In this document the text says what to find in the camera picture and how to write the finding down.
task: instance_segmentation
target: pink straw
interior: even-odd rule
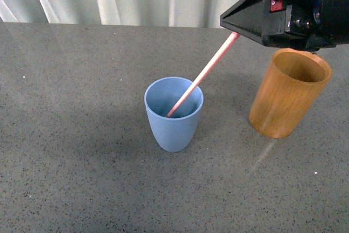
[[[188,87],[188,89],[184,92],[182,97],[177,101],[177,103],[173,106],[170,112],[166,115],[166,117],[171,117],[172,114],[179,108],[179,106],[186,100],[186,98],[193,92],[193,90],[200,84],[200,82],[207,76],[207,74],[214,68],[214,66],[220,61],[220,59],[224,56],[224,54],[228,51],[228,49],[235,43],[235,41],[239,38],[239,34],[236,32],[232,32],[227,40],[223,43],[217,53],[211,58],[211,60],[207,63],[204,69],[200,72],[194,82]]]

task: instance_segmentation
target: cup rim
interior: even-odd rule
[[[312,61],[314,61],[315,63],[317,63],[325,72],[325,76],[324,76],[324,79],[321,80],[321,81],[318,81],[318,82],[306,82],[306,81],[302,81],[302,80],[298,80],[298,79],[295,79],[293,77],[290,77],[288,76],[287,74],[285,74],[284,72],[282,72],[275,64],[275,59],[281,54],[281,53],[297,53],[297,54],[300,54],[308,59],[311,59]],[[290,49],[290,48],[286,48],[286,49],[279,49],[277,51],[275,51],[272,55],[272,63],[271,65],[277,69],[277,71],[290,78],[291,80],[293,81],[297,81],[297,82],[301,82],[301,83],[304,83],[306,85],[321,85],[323,84],[324,82],[328,82],[331,77],[332,77],[332,67],[330,66],[330,64],[325,60],[323,59],[322,57],[320,57],[318,54],[316,53],[310,53],[310,52],[307,52],[307,51],[299,51],[299,50],[294,50],[294,49]]]
[[[198,88],[198,90],[199,90],[199,92],[200,92],[201,102],[200,102],[199,106],[197,107],[197,109],[196,109],[193,113],[191,113],[191,114],[189,114],[189,115],[187,115],[187,116],[185,116],[185,117],[178,117],[178,118],[163,117],[163,116],[160,116],[160,115],[156,114],[156,113],[149,107],[149,105],[148,105],[148,103],[147,103],[147,94],[148,94],[148,91],[149,91],[156,83],[158,83],[158,82],[160,82],[160,81],[164,81],[164,80],[166,80],[166,79],[182,79],[182,80],[189,81],[190,83],[192,83],[191,80],[186,79],[186,78],[184,78],[184,77],[180,77],[180,76],[168,76],[168,77],[163,77],[162,79],[158,79],[158,80],[154,81],[153,83],[151,83],[151,84],[149,85],[149,87],[147,88],[145,94],[144,94],[144,103],[145,103],[145,105],[146,105],[146,108],[149,110],[149,112],[151,112],[152,114],[156,115],[157,117],[159,117],[159,118],[161,118],[161,119],[168,120],[168,121],[179,121],[179,120],[184,120],[184,119],[189,118],[189,117],[191,117],[192,115],[196,114],[196,113],[201,109],[201,107],[202,107],[202,105],[203,105],[203,93],[202,93],[202,90],[201,90],[201,88],[200,88],[199,86],[197,86],[196,88]]]

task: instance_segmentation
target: orange cup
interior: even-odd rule
[[[290,135],[331,76],[331,66],[316,54],[276,51],[252,104],[251,125],[271,138]]]

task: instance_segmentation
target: plastic cup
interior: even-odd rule
[[[178,152],[186,148],[198,124],[203,94],[199,87],[167,118],[167,113],[191,85],[182,77],[165,77],[152,83],[144,101],[153,135],[164,150]]]
[[[317,54],[293,49],[274,53],[250,111],[250,123],[271,138],[292,133],[332,76]]]

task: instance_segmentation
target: table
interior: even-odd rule
[[[349,48],[285,139],[248,114],[272,53],[240,37],[200,84],[189,146],[162,150],[143,96],[193,80],[226,29],[0,23],[1,232],[349,232]]]

